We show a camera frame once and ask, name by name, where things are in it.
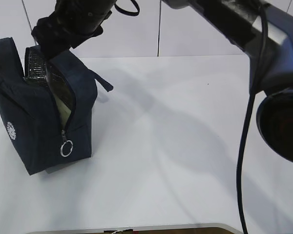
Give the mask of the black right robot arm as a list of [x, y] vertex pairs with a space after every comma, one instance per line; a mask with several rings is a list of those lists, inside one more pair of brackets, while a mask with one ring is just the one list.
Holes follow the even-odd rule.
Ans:
[[[264, 0], [168, 0], [172, 9], [191, 7], [250, 59], [249, 92], [264, 92], [256, 123], [266, 144], [293, 162], [293, 16]], [[103, 33], [114, 0], [59, 0], [39, 19], [32, 36], [49, 59]]]

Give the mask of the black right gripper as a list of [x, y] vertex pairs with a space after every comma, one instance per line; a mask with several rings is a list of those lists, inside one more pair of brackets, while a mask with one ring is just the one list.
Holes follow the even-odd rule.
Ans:
[[64, 24], [58, 22], [57, 15], [41, 18], [33, 28], [31, 35], [45, 58], [52, 59], [70, 48], [76, 48], [86, 40], [97, 37], [103, 33], [103, 28], [98, 28], [89, 35], [82, 35], [69, 30]]

